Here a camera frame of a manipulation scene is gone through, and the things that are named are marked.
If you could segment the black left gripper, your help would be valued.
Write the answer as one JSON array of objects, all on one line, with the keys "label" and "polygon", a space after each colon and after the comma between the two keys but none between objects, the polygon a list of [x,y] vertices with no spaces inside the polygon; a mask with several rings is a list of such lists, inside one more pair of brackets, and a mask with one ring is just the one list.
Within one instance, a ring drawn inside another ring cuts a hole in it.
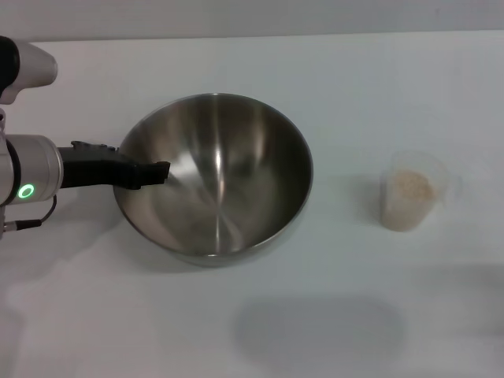
[{"label": "black left gripper", "polygon": [[58,152],[63,163],[61,189],[111,185],[138,190],[163,184],[169,176],[169,162],[137,164],[105,144],[72,141],[71,146],[58,147]]}]

